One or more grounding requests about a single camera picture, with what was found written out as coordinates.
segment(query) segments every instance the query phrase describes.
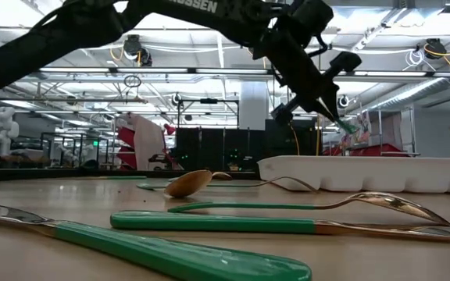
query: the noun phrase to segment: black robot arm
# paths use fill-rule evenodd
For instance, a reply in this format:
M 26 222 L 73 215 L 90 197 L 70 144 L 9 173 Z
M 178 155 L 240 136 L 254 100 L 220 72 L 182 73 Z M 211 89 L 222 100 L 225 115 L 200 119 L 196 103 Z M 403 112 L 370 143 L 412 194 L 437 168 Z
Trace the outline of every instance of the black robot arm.
M 333 17 L 322 0 L 294 0 L 291 5 L 261 0 L 129 0 L 123 12 L 115 10 L 115 2 L 119 0 L 67 0 L 29 33 L 1 46 L 0 89 L 78 48 L 119 39 L 153 12 L 218 30 L 250 48 L 254 59 L 267 57 L 279 82 L 296 93 L 290 103 L 274 110 L 273 116 L 281 122 L 291 119 L 298 106 L 338 119 L 338 86 L 332 80 L 361 63 L 357 55 L 344 52 L 321 74 L 305 53 L 311 39 L 320 39 Z M 46 23 L 52 16 L 56 18 Z M 269 27 L 271 19 L 277 21 Z

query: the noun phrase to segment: ceiling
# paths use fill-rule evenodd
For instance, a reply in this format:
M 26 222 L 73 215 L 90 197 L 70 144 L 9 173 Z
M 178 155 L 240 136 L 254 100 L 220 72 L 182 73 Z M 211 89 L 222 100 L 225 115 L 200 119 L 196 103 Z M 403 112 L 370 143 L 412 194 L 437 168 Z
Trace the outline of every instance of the ceiling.
M 399 10 L 400 16 L 397 22 L 389 28 L 380 29 L 380 24 L 387 18 L 397 14 L 397 9 L 390 6 L 380 6 L 375 2 L 373 7 L 344 7 L 347 5 L 334 6 L 335 17 L 328 24 L 323 33 L 323 39 L 331 43 L 334 50 L 313 58 L 319 69 L 329 68 L 330 61 L 339 54 L 340 50 L 353 50 L 362 59 L 362 65 L 357 70 L 376 71 L 433 71 L 433 69 L 447 69 L 448 63 L 444 59 L 430 60 L 410 66 L 407 59 L 410 52 L 417 44 L 423 45 L 428 38 L 439 38 L 450 52 L 450 13 L 439 13 L 438 9 L 407 9 Z M 62 4 L 60 0 L 0 0 L 0 45 L 25 34 L 43 15 L 51 12 Z M 116 4 L 116 8 L 122 11 L 125 2 Z M 148 15 L 129 34 L 141 35 L 142 44 L 152 54 L 154 67 L 209 67 L 209 68 L 234 68 L 234 69 L 263 69 L 270 68 L 267 60 L 252 60 L 246 49 L 241 48 L 233 41 L 228 40 L 217 31 L 207 27 L 175 20 L 167 16 L 157 14 Z M 120 46 L 126 38 L 126 34 L 117 42 L 107 46 L 93 49 L 77 50 L 63 58 L 51 63 L 53 67 L 132 67 L 135 62 L 130 61 L 122 54 Z M 361 41 L 367 41 L 365 47 L 354 48 Z M 309 45 L 310 49 L 317 49 L 319 45 L 315 40 Z M 220 58 L 219 48 L 223 49 L 223 58 Z M 158 112 L 173 111 L 171 105 L 172 95 L 179 93 L 184 98 L 226 98 L 230 100 L 239 99 L 241 94 L 241 83 L 244 77 L 210 77 L 188 74 L 175 75 L 173 80 L 167 80 L 168 76 L 161 74 L 146 75 L 144 78 L 153 83 L 144 83 L 140 87 L 125 89 L 122 80 L 114 82 L 82 82 L 75 83 L 66 81 L 66 76 L 60 83 L 60 79 L 53 83 L 41 83 L 40 93 L 46 92 L 41 98 L 66 98 L 77 96 L 78 98 L 107 98 L 115 99 L 122 97 L 144 98 L 148 104 L 123 103 L 121 101 L 97 102 L 97 105 L 86 105 L 83 102 L 77 105 L 68 105 L 65 102 L 35 102 L 37 108 L 53 110 L 112 110 L 112 111 L 136 111 L 136 112 Z M 36 95 L 38 92 L 37 82 L 21 81 L 15 83 L 15 88 L 6 92 L 0 92 L 0 97 L 11 98 L 17 94 L 19 97 Z M 267 83 L 271 99 L 270 103 L 278 104 L 288 99 L 288 89 L 279 87 L 272 79 L 262 79 Z M 372 101 L 377 100 L 384 94 L 410 83 L 407 80 L 387 81 L 338 81 L 340 87 L 339 95 L 347 95 L 352 104 L 346 111 L 351 112 L 365 107 Z M 431 95 L 424 101 L 417 102 L 418 106 L 428 105 L 431 102 L 445 98 L 450 95 L 450 89 Z M 449 108 L 450 102 L 444 103 L 439 108 Z M 223 104 L 218 105 L 193 105 L 189 112 L 228 112 L 237 110 L 235 104 L 228 108 Z M 97 116 L 73 116 L 55 114 L 60 119 L 87 120 L 102 125 L 103 120 Z M 167 123 L 155 114 L 151 118 L 157 123 Z M 196 116 L 191 123 L 208 125 L 230 125 L 235 124 L 235 116 Z

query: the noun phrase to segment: wooden table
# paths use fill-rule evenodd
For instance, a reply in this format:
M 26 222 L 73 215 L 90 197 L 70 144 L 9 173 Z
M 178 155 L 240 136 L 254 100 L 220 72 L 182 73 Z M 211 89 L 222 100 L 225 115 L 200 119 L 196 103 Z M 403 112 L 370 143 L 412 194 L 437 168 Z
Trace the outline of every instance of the wooden table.
M 165 180 L 151 180 L 154 184 Z M 209 187 L 192 198 L 174 200 L 160 191 L 137 189 L 136 180 L 28 180 L 0 183 L 0 205 L 53 219 L 109 227 L 109 215 L 125 209 L 163 211 L 192 201 L 256 201 L 324 204 L 349 194 L 292 193 L 279 187 Z M 450 221 L 450 194 L 401 194 Z M 333 219 L 341 222 L 422 222 L 384 208 L 351 203 L 326 211 L 230 210 L 209 213 Z M 370 237 L 262 233 L 137 232 L 191 243 L 276 254 L 305 262 L 314 280 L 450 280 L 450 244 Z M 170 280 L 118 258 L 76 245 L 0 227 L 0 280 Z

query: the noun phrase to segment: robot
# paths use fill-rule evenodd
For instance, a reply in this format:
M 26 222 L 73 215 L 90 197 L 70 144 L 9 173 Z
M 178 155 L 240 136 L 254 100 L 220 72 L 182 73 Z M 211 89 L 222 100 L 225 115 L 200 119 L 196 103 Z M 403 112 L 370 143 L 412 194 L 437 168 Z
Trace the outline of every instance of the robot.
M 8 156 L 10 154 L 10 145 L 12 139 L 19 136 L 19 124 L 13 121 L 15 109 L 11 107 L 0 108 L 0 155 Z
M 262 0 L 127 0 L 122 12 L 116 11 L 116 2 L 120 0 L 66 0 L 30 32 L 1 46 L 0 89 L 78 48 L 116 41 L 145 16 L 156 12 L 217 30 L 248 48 L 253 59 L 267 57 L 273 64 L 270 74 L 296 93 L 286 105 L 271 112 L 279 123 L 289 123 L 298 106 L 341 123 L 336 106 L 339 87 L 333 79 L 343 70 L 353 71 L 362 60 L 356 54 L 342 52 L 325 73 L 313 64 L 311 58 L 328 49 L 321 33 L 334 16 L 323 0 L 294 0 L 292 4 Z M 273 19 L 277 21 L 270 26 Z M 305 48 L 313 37 L 321 49 L 307 54 Z

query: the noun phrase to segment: white container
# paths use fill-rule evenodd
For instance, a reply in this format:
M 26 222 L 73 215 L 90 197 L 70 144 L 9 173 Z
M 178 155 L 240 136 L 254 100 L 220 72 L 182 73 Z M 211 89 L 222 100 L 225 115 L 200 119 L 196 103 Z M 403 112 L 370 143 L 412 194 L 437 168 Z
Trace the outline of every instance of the white container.
M 262 180 L 291 176 L 331 191 L 450 192 L 450 158 L 278 156 L 258 162 Z M 306 190 L 292 180 L 289 190 Z

